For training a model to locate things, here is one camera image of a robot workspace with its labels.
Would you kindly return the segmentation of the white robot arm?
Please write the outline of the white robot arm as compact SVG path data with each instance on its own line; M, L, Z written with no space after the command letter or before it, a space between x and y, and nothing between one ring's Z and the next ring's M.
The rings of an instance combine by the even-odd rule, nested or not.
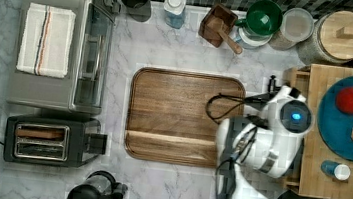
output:
M216 199L268 199L244 178L252 167L271 178L286 174L303 149L313 114L299 90L283 86L257 116L223 120L216 132Z

